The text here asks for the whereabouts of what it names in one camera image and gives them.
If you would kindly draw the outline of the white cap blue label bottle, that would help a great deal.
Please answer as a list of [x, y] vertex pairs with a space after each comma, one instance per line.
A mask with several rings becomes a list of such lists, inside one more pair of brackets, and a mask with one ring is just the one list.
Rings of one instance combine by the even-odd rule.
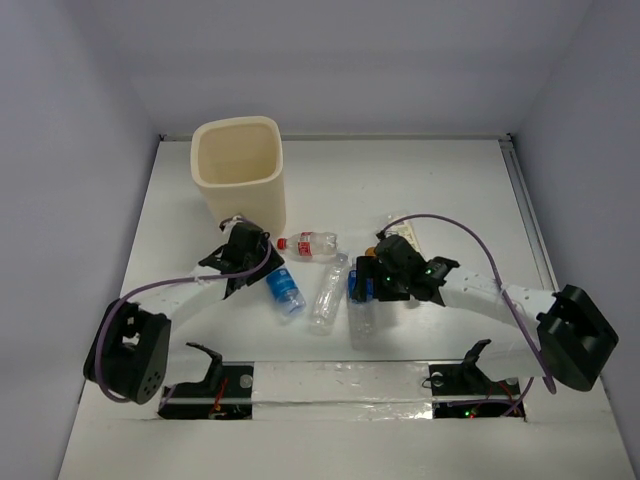
[[373, 313], [374, 284], [371, 277], [365, 277], [365, 300], [361, 302], [354, 298], [358, 280], [357, 262], [357, 258], [354, 257], [348, 272], [347, 317], [351, 345], [355, 350], [362, 350], [376, 331], [376, 321]]

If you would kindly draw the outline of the clear unlabelled plastic bottle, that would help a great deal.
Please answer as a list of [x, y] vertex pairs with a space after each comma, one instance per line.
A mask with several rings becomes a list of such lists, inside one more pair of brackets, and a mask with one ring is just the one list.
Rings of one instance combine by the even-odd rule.
[[310, 317], [312, 333], [331, 333], [342, 296], [346, 291], [349, 266], [349, 257], [343, 252], [338, 252], [327, 264]]

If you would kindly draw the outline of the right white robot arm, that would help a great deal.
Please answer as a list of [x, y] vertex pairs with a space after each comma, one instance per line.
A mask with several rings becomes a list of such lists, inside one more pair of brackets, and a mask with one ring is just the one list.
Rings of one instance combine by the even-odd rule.
[[510, 325], [520, 342], [477, 341], [445, 377], [481, 394], [493, 383], [520, 377], [551, 378], [590, 391], [619, 337], [590, 296], [566, 285], [560, 291], [502, 285], [445, 257], [425, 259], [402, 236], [382, 239], [359, 256], [351, 297], [358, 303], [433, 303]]

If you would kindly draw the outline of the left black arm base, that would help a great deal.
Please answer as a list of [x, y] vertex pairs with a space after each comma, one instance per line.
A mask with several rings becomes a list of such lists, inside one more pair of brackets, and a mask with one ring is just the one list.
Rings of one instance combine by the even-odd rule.
[[253, 417], [253, 362], [225, 362], [202, 344], [187, 342], [209, 357], [202, 380], [165, 387], [157, 415], [164, 420], [250, 420]]

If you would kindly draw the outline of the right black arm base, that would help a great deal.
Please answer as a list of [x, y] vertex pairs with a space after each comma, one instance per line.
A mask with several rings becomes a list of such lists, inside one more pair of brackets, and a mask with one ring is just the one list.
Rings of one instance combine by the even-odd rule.
[[436, 363], [421, 386], [432, 394], [435, 419], [525, 418], [519, 381], [492, 381], [478, 367], [490, 340], [478, 341], [458, 363]]

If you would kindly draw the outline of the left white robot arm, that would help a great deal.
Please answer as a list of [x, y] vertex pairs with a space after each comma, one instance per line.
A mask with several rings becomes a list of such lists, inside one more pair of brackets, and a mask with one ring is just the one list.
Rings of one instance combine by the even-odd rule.
[[83, 366], [84, 378], [116, 403], [149, 402], [164, 382], [171, 333], [282, 266], [270, 234], [233, 218], [226, 242], [188, 275], [135, 288], [112, 301]]

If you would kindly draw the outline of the cream plastic bin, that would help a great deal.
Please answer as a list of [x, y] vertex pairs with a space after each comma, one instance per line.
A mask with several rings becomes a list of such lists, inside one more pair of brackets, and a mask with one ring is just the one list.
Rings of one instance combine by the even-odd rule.
[[208, 122], [193, 133], [191, 176], [217, 222], [241, 215], [273, 236], [286, 225], [283, 146], [266, 116]]

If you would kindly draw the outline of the red label clear bottle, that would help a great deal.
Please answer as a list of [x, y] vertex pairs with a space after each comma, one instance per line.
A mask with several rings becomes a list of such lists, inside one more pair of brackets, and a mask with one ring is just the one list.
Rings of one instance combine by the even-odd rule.
[[276, 247], [295, 258], [329, 257], [338, 251], [338, 236], [331, 232], [303, 231], [289, 238], [279, 238]]

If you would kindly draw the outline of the white label clear bottle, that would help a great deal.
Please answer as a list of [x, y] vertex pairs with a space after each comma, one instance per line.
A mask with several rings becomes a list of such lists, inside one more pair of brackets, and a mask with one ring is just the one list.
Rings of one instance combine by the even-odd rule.
[[421, 253], [422, 250], [415, 230], [413, 228], [412, 221], [403, 220], [402, 222], [400, 222], [401, 218], [404, 218], [408, 215], [409, 213], [407, 211], [396, 211], [386, 215], [383, 220], [383, 226], [386, 227], [387, 225], [390, 225], [390, 227], [385, 230], [385, 236], [402, 236], [408, 241], [408, 243], [416, 252]]

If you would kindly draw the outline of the silver foil tape strip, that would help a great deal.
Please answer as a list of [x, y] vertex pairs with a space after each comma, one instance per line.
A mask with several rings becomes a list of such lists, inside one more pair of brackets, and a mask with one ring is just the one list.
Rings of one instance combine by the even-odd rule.
[[430, 420], [425, 362], [260, 362], [252, 418], [261, 421]]

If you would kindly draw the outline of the aluminium rail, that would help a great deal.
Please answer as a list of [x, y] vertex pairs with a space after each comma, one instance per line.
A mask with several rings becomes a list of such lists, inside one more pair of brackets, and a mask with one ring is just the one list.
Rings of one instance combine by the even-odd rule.
[[540, 283], [545, 290], [557, 291], [559, 289], [558, 282], [528, 192], [513, 138], [511, 135], [505, 135], [498, 140], [498, 143], [524, 224]]

